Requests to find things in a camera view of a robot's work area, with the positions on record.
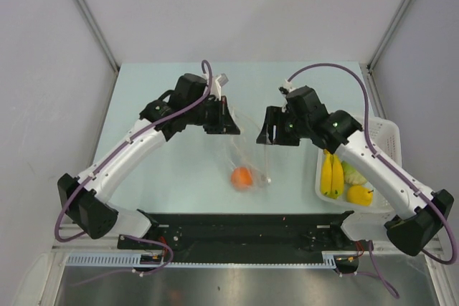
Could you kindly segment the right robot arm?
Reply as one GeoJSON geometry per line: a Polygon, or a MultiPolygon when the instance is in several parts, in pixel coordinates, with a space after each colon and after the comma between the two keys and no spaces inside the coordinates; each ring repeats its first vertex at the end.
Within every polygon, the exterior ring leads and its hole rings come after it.
{"type": "Polygon", "coordinates": [[[335,153],[375,187],[392,207],[388,214],[354,212],[331,231],[331,242],[348,249],[356,241],[387,240],[412,257],[446,227],[454,198],[445,189],[433,191],[400,168],[371,142],[365,127],[343,110],[328,113],[314,89],[282,91],[286,104],[269,106],[256,142],[297,146],[309,139],[335,153]]]}

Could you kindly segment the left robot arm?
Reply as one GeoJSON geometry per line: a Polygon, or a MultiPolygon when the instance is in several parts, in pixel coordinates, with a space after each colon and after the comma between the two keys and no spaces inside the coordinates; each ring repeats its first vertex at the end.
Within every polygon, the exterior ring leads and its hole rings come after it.
{"type": "Polygon", "coordinates": [[[132,236],[145,249],[153,247],[158,240],[156,221],[140,209],[117,209],[110,202],[112,195],[148,154],[189,125],[209,135],[240,134],[222,94],[226,83],[224,74],[182,75],[174,89],[145,106],[128,134],[108,154],[76,177],[66,173],[59,178],[64,214],[91,239],[113,232],[132,236]]]}

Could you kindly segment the yellow fake banana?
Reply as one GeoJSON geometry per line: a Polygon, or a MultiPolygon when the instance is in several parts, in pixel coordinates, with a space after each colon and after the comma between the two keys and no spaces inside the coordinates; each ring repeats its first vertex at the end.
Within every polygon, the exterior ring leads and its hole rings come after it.
{"type": "Polygon", "coordinates": [[[337,199],[344,192],[344,170],[336,154],[331,154],[327,150],[324,150],[323,154],[320,192],[323,196],[337,199]]]}

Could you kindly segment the yellow fake bell pepper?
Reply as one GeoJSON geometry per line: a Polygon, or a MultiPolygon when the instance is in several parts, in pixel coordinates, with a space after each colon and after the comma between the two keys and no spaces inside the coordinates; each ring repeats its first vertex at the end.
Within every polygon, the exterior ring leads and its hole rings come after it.
{"type": "Polygon", "coordinates": [[[374,191],[362,185],[351,186],[346,194],[346,200],[352,204],[360,206],[370,206],[372,204],[374,191]]]}

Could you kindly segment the green fake cabbage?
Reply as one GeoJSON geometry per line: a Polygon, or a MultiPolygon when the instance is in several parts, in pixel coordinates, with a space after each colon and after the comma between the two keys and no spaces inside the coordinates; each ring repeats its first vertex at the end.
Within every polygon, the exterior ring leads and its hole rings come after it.
{"type": "Polygon", "coordinates": [[[364,185],[367,183],[367,179],[346,161],[342,161],[341,166],[344,173],[345,183],[349,185],[364,185]]]}

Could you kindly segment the clear zip top bag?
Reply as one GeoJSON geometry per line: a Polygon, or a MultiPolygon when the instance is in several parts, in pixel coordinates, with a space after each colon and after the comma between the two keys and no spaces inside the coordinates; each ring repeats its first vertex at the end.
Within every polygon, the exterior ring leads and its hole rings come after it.
{"type": "Polygon", "coordinates": [[[271,182],[268,148],[256,143],[261,127],[249,115],[236,107],[229,109],[232,118],[240,128],[238,135],[222,135],[219,137],[219,169],[231,184],[230,176],[236,167],[244,166],[252,171],[254,186],[244,191],[260,191],[271,182]]]}

